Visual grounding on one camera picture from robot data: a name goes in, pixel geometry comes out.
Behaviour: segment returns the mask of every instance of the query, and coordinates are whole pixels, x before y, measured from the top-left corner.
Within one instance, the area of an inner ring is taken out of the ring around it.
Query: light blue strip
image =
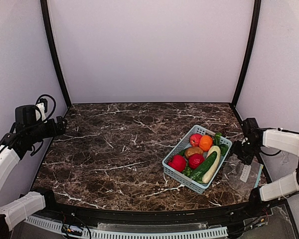
[[[259,181],[260,181],[260,176],[261,176],[261,171],[263,170],[264,166],[262,164],[260,164],[260,167],[259,167],[259,172],[258,172],[258,177],[257,177],[257,181],[255,183],[255,186],[254,188],[257,188],[258,187],[258,184],[259,184]]]

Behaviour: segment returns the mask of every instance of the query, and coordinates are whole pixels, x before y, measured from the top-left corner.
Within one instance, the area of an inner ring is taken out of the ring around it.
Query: orange
[[[213,145],[213,138],[208,135],[204,135],[199,141],[199,147],[204,152],[207,152],[212,145]]]

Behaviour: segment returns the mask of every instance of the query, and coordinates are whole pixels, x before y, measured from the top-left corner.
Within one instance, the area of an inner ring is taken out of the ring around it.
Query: brown marble tabletop
[[[73,105],[66,119],[67,132],[55,138],[34,183],[53,189],[59,203],[176,211],[247,201],[221,181],[222,168],[202,195],[163,173],[162,160],[195,124],[233,142],[242,139],[228,104]]]

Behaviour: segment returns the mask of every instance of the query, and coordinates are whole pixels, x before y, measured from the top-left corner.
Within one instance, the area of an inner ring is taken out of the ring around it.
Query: black pole
[[[234,98],[232,101],[232,106],[236,107],[241,90],[244,85],[251,53],[253,51],[253,46],[255,42],[255,37],[256,37],[256,31],[257,31],[257,25],[258,25],[258,19],[259,19],[259,13],[260,13],[260,5],[261,5],[261,0],[255,0],[254,3],[254,11],[253,11],[253,17],[251,20],[251,26],[250,26],[250,31],[249,31],[249,37],[248,37],[248,42],[247,42],[247,47],[246,47],[246,52],[245,52],[245,57],[243,61],[243,65],[241,67],[238,83],[236,86]]]
[[[59,85],[60,85],[60,88],[62,91],[63,98],[65,100],[66,106],[67,106],[67,108],[70,108],[72,103],[70,100],[68,90],[66,89],[66,85],[65,85],[64,78],[63,78],[59,58],[58,58],[58,55],[56,52],[47,0],[41,0],[41,10],[42,10],[46,38],[48,39],[48,44],[49,44],[49,48],[50,48],[50,53],[51,53],[55,73],[58,78]]]

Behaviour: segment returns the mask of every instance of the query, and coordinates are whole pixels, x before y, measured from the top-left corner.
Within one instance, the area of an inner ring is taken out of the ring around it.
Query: white label
[[[240,180],[243,181],[244,183],[247,182],[250,170],[251,170],[251,165],[245,165],[244,166],[243,172],[242,172],[242,174],[240,176]]]

